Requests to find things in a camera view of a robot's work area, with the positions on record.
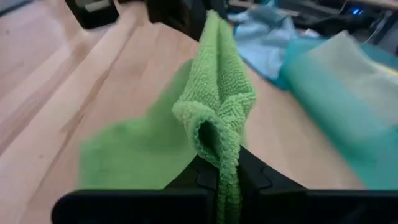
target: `green microfiber towel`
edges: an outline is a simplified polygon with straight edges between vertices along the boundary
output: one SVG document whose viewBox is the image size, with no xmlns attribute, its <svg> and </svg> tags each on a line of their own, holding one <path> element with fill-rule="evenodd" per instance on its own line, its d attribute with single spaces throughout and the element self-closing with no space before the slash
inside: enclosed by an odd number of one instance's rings
<svg viewBox="0 0 398 224">
<path fill-rule="evenodd" d="M 197 56 L 180 67 L 146 116 L 82 145 L 79 187 L 162 189 L 198 154 L 220 170 L 217 222 L 238 223 L 236 167 L 255 98 L 228 24 L 208 12 Z"/>
</svg>

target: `teal cloth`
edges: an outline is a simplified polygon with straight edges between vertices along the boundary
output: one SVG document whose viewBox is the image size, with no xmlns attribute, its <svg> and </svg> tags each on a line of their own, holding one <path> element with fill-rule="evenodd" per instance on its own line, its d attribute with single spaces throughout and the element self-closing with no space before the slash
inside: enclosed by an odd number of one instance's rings
<svg viewBox="0 0 398 224">
<path fill-rule="evenodd" d="M 121 121 L 82 145 L 81 189 L 162 189 L 198 154 L 220 171 L 217 223 L 239 223 L 237 166 L 256 99 L 229 25 L 210 11 L 197 56 L 143 118 Z"/>
<path fill-rule="evenodd" d="M 362 49 L 378 62 L 392 60 Z M 280 75 L 367 188 L 398 189 L 396 77 L 373 66 L 346 34 L 292 41 Z"/>
</svg>

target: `microfiber cloth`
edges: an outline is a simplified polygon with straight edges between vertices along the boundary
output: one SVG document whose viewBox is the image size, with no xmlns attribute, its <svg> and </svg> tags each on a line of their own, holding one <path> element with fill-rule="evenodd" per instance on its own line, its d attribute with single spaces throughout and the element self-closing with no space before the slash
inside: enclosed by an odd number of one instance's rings
<svg viewBox="0 0 398 224">
<path fill-rule="evenodd" d="M 237 165 L 256 95 L 228 24 L 208 18 L 196 57 L 143 118 L 121 121 L 80 150 L 81 189 L 162 189 L 199 155 L 220 171 L 218 223 L 239 223 Z"/>
<path fill-rule="evenodd" d="M 268 4 L 249 9 L 228 19 L 237 24 L 234 38 L 242 59 L 253 70 L 281 89 L 286 84 L 279 78 L 288 43 L 299 35 L 292 19 Z"/>
<path fill-rule="evenodd" d="M 289 90 L 367 188 L 397 190 L 398 78 L 345 32 L 302 54 L 291 44 L 280 71 Z"/>
</svg>

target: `wood grain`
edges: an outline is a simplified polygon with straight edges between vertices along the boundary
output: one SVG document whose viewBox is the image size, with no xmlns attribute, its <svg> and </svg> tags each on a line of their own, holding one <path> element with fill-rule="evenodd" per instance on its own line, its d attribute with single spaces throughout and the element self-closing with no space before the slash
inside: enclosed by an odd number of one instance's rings
<svg viewBox="0 0 398 224">
<path fill-rule="evenodd" d="M 142 116 L 195 56 L 198 43 L 149 23 L 142 3 L 118 9 L 116 24 L 91 31 L 57 0 L 0 17 L 0 223 L 50 223 L 76 187 L 79 143 Z M 249 150 L 307 187 L 361 188 L 294 98 L 247 71 L 258 95 Z"/>
</svg>

